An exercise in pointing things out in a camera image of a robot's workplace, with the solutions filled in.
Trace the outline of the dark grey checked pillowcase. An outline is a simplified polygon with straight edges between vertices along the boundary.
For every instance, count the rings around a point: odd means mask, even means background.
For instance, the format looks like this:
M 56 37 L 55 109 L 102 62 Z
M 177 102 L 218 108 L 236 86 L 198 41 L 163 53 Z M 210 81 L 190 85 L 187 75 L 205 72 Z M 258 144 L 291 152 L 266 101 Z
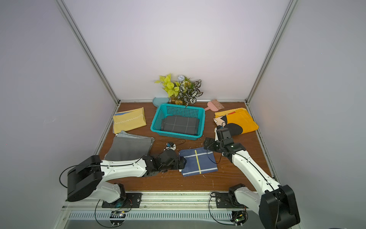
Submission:
M 200 120 L 179 115 L 167 116 L 162 120 L 161 131 L 186 135 L 197 135 Z

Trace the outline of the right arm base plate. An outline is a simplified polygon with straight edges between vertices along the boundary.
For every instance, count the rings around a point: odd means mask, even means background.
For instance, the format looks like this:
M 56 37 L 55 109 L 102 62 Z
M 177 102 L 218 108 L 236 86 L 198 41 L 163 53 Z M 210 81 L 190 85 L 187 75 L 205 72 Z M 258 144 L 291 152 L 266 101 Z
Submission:
M 245 209 L 246 205 L 239 204 L 233 194 L 225 192 L 213 192 L 212 197 L 218 209 Z

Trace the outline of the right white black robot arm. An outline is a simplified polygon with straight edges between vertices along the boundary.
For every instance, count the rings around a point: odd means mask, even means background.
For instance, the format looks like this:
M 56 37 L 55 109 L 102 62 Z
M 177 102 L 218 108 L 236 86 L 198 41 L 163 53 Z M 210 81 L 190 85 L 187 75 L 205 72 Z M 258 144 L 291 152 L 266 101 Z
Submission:
M 229 197 L 232 202 L 255 212 L 266 229 L 289 229 L 299 224 L 300 215 L 294 191 L 266 174 L 246 148 L 234 142 L 227 128 L 218 129 L 216 136 L 206 138 L 204 148 L 228 158 L 255 188 L 252 192 L 242 184 L 231 187 Z

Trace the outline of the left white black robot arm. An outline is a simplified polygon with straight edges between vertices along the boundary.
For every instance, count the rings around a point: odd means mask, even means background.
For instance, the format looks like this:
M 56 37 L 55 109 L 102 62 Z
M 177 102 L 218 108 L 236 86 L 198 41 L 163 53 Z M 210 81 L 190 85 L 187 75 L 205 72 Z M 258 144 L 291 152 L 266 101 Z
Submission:
M 172 149 L 155 156 L 142 156 L 128 161 L 101 160 L 91 156 L 79 165 L 71 167 L 67 174 L 67 201 L 77 202 L 85 198 L 114 203 L 126 199 L 122 184 L 110 180 L 125 177 L 152 177 L 169 170 L 182 170 L 186 159 Z

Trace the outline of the mustard zigzag pillowcase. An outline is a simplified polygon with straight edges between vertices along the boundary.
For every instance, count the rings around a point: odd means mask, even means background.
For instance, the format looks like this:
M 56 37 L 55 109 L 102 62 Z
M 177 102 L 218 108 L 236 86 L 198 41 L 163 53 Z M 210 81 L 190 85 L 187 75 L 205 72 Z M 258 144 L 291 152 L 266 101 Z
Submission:
M 113 116 L 113 133 L 119 134 L 146 126 L 144 108 L 118 112 Z

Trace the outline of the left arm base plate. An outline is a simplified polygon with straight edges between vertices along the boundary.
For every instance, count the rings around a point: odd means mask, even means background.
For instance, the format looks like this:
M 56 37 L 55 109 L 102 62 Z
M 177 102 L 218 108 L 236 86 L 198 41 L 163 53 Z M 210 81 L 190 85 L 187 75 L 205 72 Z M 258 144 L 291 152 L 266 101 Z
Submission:
M 111 208 L 111 209 L 137 209 L 140 208 L 142 200 L 142 193 L 126 193 L 126 199 L 122 200 L 121 198 L 113 203 L 107 203 L 103 201 L 102 208 Z

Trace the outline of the plain grey pillowcase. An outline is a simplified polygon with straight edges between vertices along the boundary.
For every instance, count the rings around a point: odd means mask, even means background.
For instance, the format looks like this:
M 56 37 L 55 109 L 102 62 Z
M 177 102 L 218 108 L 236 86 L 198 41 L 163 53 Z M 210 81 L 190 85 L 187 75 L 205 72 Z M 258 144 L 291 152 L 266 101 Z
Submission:
M 117 134 L 104 159 L 109 161 L 136 160 L 147 156 L 154 144 L 153 137 L 129 134 L 125 131 Z

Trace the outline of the yellow black patterned pillowcase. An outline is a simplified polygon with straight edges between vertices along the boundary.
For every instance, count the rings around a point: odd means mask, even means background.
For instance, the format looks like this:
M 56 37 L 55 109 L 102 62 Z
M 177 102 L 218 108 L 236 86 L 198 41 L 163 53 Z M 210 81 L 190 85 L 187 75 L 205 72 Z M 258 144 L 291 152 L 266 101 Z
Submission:
M 216 112 L 213 121 L 217 126 L 229 129 L 231 136 L 250 133 L 259 128 L 245 108 Z

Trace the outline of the navy striped pillowcase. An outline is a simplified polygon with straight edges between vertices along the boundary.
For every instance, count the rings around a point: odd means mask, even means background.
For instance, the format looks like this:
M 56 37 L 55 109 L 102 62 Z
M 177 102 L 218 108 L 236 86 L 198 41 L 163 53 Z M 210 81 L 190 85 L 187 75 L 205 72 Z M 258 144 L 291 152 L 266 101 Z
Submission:
M 204 148 L 185 149 L 179 156 L 186 160 L 186 165 L 181 169 L 184 177 L 217 172 L 217 164 L 212 151 Z

